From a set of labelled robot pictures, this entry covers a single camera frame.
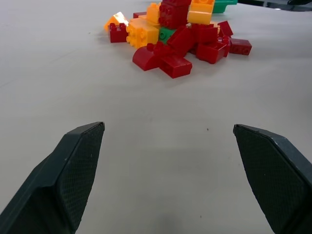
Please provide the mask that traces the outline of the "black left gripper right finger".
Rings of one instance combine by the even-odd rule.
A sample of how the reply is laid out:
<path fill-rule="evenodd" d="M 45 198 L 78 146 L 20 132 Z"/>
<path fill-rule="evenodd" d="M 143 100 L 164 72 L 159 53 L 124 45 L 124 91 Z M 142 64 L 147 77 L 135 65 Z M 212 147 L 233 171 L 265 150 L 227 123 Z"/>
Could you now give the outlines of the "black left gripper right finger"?
<path fill-rule="evenodd" d="M 312 163 L 285 137 L 233 128 L 252 192 L 274 234 L 312 234 Z"/>

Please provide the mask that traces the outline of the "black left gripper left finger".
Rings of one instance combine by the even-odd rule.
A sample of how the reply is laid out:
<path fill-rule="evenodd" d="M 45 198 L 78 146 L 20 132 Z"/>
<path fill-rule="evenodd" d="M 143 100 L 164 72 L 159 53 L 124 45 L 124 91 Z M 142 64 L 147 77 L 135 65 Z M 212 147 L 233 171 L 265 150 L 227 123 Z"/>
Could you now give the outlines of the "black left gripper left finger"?
<path fill-rule="evenodd" d="M 95 180 L 103 122 L 67 132 L 0 214 L 0 234 L 75 234 Z"/>

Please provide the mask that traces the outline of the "red curved plastic building brick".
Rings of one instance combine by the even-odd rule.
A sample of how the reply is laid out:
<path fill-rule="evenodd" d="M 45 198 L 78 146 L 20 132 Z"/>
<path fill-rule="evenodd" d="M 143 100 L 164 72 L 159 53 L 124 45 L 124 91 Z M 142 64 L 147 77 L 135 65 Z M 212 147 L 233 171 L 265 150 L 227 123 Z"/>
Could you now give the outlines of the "red curved plastic building brick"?
<path fill-rule="evenodd" d="M 159 67 L 160 59 L 154 54 L 155 45 L 148 43 L 140 47 L 133 55 L 132 62 L 143 71 L 152 70 Z"/>

